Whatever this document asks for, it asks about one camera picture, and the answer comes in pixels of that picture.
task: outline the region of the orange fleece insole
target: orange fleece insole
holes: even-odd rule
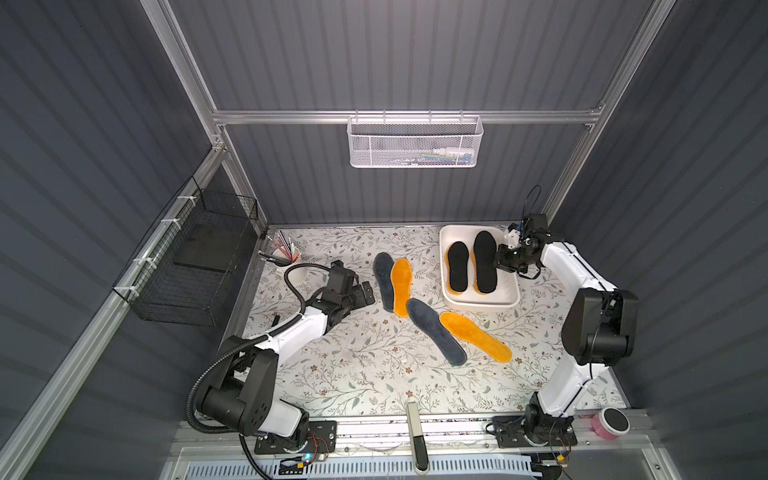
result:
[[[392,288],[395,290],[395,314],[402,318],[408,318],[406,302],[411,298],[411,282],[413,281],[413,271],[408,260],[397,259],[389,278],[392,280]]]
[[[467,317],[458,313],[445,312],[440,314],[440,323],[457,339],[470,342],[483,352],[489,354],[493,360],[502,363],[512,360],[512,351],[509,347],[483,332],[480,327]]]

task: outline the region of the black wire basket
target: black wire basket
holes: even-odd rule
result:
[[[251,197],[197,190],[140,261],[130,286],[113,289],[144,320],[216,326],[232,314],[258,240]]]

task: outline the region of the vent grille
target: vent grille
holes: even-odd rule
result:
[[[302,475],[279,475],[278,460],[257,460],[272,478],[352,478],[398,477],[416,478],[410,456],[393,457],[333,457],[306,468]],[[429,461],[430,475],[503,474],[540,477],[531,470],[531,459],[523,455],[503,453],[469,455],[433,455]],[[246,461],[190,462],[186,480],[253,480],[256,472]]]

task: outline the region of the white wire basket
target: white wire basket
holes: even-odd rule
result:
[[[456,121],[350,117],[349,162],[356,168],[469,168],[477,164],[480,117]]]

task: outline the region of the gray insole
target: gray insole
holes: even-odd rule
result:
[[[406,303],[406,309],[413,324],[435,342],[448,363],[452,366],[464,365],[467,353],[440,323],[440,316],[432,307],[421,300],[411,298]]]
[[[382,304],[387,312],[395,311],[395,289],[392,288],[392,277],[389,276],[393,266],[395,266],[395,261],[387,252],[379,253],[373,261],[373,276],[376,277],[376,282],[379,284]]]

